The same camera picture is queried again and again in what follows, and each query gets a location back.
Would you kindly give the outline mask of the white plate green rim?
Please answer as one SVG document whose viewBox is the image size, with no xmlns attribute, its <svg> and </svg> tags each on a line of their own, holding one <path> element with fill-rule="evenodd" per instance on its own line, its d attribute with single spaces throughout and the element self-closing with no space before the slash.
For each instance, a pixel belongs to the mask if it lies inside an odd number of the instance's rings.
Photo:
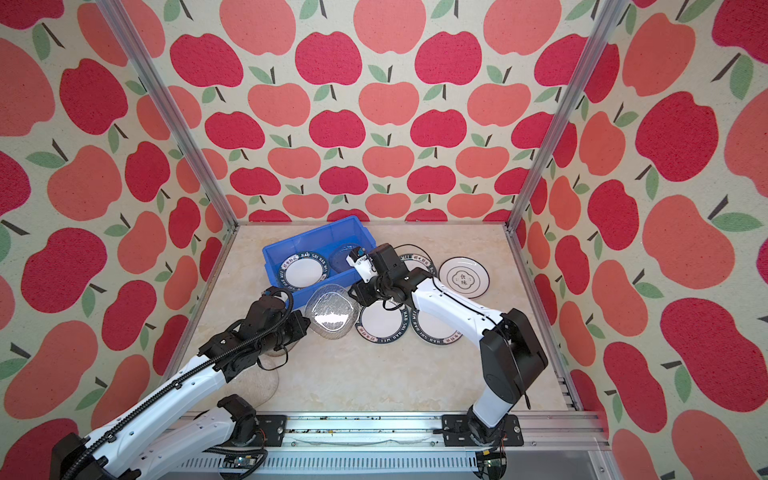
<svg viewBox="0 0 768 480">
<path fill-rule="evenodd" d="M 438 273 L 433 262 L 423 255 L 416 253 L 404 253 L 400 255 L 400 259 L 404 262 L 409 270 L 421 268 L 422 270 L 430 273 L 432 276 L 435 276 Z"/>
<path fill-rule="evenodd" d="M 366 341 L 384 345 L 399 340 L 407 331 L 410 316 L 405 308 L 394 310 L 378 301 L 365 307 L 355 323 L 355 330 Z"/>
<path fill-rule="evenodd" d="M 416 334 L 432 345 L 451 345 L 463 337 L 456 328 L 447 325 L 434 315 L 421 313 L 418 310 L 410 312 L 410 321 Z"/>
<path fill-rule="evenodd" d="M 311 287 L 330 274 L 330 264 L 322 255 L 313 251 L 302 251 L 286 258 L 279 266 L 279 284 L 296 292 Z"/>
</svg>

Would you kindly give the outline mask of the clear glass plate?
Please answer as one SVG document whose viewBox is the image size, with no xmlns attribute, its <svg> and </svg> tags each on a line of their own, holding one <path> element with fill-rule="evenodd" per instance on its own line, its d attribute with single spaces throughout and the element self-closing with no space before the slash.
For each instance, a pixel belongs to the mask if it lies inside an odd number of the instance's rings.
<svg viewBox="0 0 768 480">
<path fill-rule="evenodd" d="M 231 392 L 255 408 L 268 402 L 279 387 L 279 371 L 274 357 L 263 355 L 257 363 L 244 370 L 229 384 Z"/>
<path fill-rule="evenodd" d="M 362 307 L 348 293 L 348 288 L 328 284 L 318 288 L 304 309 L 310 328 L 328 340 L 344 337 L 361 315 Z"/>
<path fill-rule="evenodd" d="M 357 250 L 359 246 L 354 243 L 347 243 L 337 247 L 328 257 L 328 262 L 335 274 L 340 274 L 352 269 L 347 259 L 351 252 Z"/>
</svg>

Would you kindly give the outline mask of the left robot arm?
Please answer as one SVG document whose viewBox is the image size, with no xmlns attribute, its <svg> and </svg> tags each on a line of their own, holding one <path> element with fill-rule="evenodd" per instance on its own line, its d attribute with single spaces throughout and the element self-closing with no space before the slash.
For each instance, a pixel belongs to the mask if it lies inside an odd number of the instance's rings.
<svg viewBox="0 0 768 480">
<path fill-rule="evenodd" d="M 177 374 L 114 420 L 80 437 L 68 434 L 52 449 L 52 479 L 158 479 L 201 454 L 219 455 L 248 476 L 271 447 L 281 446 L 287 419 L 260 415 L 230 394 L 180 428 L 174 423 L 268 351 L 286 350 L 306 334 L 308 318 L 290 291 L 270 287 L 247 315 L 211 337 Z"/>
</svg>

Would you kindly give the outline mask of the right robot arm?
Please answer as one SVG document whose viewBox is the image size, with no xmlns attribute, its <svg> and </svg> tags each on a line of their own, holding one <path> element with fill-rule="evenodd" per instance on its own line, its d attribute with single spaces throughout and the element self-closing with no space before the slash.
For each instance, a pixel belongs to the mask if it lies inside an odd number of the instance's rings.
<svg viewBox="0 0 768 480">
<path fill-rule="evenodd" d="M 392 301 L 436 317 L 479 349 L 485 390 L 468 409 L 466 428 L 481 447 L 495 447 L 504 436 L 506 416 L 547 368 L 549 361 L 528 317 L 484 307 L 450 290 L 429 271 L 410 269 L 384 243 L 370 252 L 358 247 L 347 263 L 361 280 L 349 289 L 360 305 Z"/>
</svg>

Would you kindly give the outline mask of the blue plastic bin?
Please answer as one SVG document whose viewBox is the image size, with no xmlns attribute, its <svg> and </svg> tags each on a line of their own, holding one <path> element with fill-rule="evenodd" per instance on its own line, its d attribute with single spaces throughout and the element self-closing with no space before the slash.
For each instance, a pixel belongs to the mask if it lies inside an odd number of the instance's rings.
<svg viewBox="0 0 768 480">
<path fill-rule="evenodd" d="M 313 251 L 328 261 L 328 257 L 337 247 L 347 243 L 357 244 L 367 252 L 376 246 L 376 240 L 361 221 L 355 217 L 347 217 L 264 247 L 262 253 L 270 284 L 283 288 L 277 279 L 278 269 L 289 256 L 302 251 Z M 330 267 L 330 274 L 325 280 L 296 292 L 288 291 L 293 294 L 294 307 L 301 308 L 307 304 L 314 292 L 324 285 L 338 284 L 349 287 L 359 280 L 360 276 L 353 268 L 335 274 Z"/>
</svg>

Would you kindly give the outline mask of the white plate black rim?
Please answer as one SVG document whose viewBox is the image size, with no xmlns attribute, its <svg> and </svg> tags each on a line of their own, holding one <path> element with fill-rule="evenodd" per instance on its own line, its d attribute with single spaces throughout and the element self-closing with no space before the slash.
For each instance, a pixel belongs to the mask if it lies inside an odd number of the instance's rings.
<svg viewBox="0 0 768 480">
<path fill-rule="evenodd" d="M 488 270 L 469 257 L 456 256 L 447 259 L 440 266 L 438 273 L 445 286 L 469 299 L 483 296 L 491 284 Z"/>
</svg>

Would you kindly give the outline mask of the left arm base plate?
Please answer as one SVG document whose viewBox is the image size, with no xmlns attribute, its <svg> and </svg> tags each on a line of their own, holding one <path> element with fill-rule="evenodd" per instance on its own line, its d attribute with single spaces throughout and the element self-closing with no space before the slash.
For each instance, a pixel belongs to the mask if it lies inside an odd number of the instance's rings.
<svg viewBox="0 0 768 480">
<path fill-rule="evenodd" d="M 286 430 L 286 415 L 249 415 L 235 421 L 227 446 L 281 447 Z"/>
</svg>

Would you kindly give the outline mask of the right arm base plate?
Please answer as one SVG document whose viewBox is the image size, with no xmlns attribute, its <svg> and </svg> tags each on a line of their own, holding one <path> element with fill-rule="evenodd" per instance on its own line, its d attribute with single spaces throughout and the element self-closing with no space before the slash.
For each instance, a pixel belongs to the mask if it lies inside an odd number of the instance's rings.
<svg viewBox="0 0 768 480">
<path fill-rule="evenodd" d="M 467 414 L 445 414 L 441 417 L 441 426 L 433 433 L 442 435 L 446 447 L 493 449 L 502 445 L 524 445 L 522 428 L 515 415 L 505 415 L 496 426 L 488 427 Z"/>
</svg>

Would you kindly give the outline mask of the aluminium front rail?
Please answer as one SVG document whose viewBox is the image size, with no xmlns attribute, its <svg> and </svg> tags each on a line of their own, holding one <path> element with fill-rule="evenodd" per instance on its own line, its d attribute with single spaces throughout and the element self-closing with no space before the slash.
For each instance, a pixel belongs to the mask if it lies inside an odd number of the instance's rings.
<svg viewBox="0 0 768 480">
<path fill-rule="evenodd" d="M 595 414 L 513 411 L 490 451 L 450 412 L 278 412 L 268 457 L 194 455 L 170 479 L 619 479 Z"/>
</svg>

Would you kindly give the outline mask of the left aluminium post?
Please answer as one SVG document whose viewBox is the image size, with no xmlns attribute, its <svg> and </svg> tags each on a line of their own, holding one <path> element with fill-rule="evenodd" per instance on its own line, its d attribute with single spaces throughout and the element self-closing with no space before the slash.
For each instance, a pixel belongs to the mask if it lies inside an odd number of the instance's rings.
<svg viewBox="0 0 768 480">
<path fill-rule="evenodd" d="M 137 76 L 143 82 L 159 114 L 168 126 L 177 146 L 188 160 L 191 169 L 200 181 L 202 189 L 223 221 L 224 228 L 237 232 L 239 222 L 220 188 L 206 157 L 202 153 L 184 116 L 170 90 L 165 85 L 145 48 L 138 30 L 134 27 L 121 1 L 97 1 L 111 31 L 121 45 Z"/>
</svg>

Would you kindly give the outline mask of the aluminium post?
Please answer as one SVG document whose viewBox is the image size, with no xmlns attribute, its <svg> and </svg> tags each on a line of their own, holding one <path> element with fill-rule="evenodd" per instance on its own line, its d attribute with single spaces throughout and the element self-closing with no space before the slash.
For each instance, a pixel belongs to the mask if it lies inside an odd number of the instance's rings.
<svg viewBox="0 0 768 480">
<path fill-rule="evenodd" d="M 206 157 L 202 153 L 184 116 L 170 90 L 165 85 L 145 48 L 138 30 L 134 27 L 121 1 L 97 1 L 111 31 L 121 45 L 137 76 L 143 82 L 159 114 L 168 126 L 177 146 L 188 160 L 191 169 L 200 181 L 202 189 L 223 221 L 224 228 L 237 232 L 239 222 L 220 188 Z"/>
<path fill-rule="evenodd" d="M 578 102 L 586 97 L 585 88 L 605 50 L 608 41 L 620 22 L 622 12 L 630 1 L 602 1 L 602 10 L 597 15 L 594 27 L 587 38 L 583 52 L 575 66 L 574 73 L 566 85 L 562 99 L 558 103 L 553 120 L 543 139 L 542 146 L 534 156 L 529 174 L 521 193 L 517 196 L 509 220 L 504 225 L 504 233 L 512 236 L 525 209 L 530 205 L 532 196 L 543 177 L 546 165 L 553 159 L 555 147 L 559 144 L 565 128 L 570 121 L 571 112 Z"/>
</svg>

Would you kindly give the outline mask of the right aluminium post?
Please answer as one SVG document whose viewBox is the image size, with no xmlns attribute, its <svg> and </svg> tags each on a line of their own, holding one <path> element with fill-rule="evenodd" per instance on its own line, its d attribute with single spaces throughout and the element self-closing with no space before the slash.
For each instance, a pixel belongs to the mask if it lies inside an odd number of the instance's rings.
<svg viewBox="0 0 768 480">
<path fill-rule="evenodd" d="M 543 139 L 542 146 L 534 156 L 529 174 L 521 193 L 517 196 L 509 220 L 504 225 L 504 233 L 512 236 L 525 209 L 530 205 L 532 196 L 543 177 L 546 165 L 553 159 L 555 147 L 559 144 L 565 128 L 570 121 L 571 112 L 578 102 L 586 97 L 585 88 L 605 50 L 608 41 L 620 22 L 622 12 L 630 1 L 602 1 L 602 10 L 597 15 L 594 27 L 587 38 L 583 52 L 575 66 L 574 73 L 566 85 L 562 99 L 558 103 L 553 120 Z"/>
</svg>

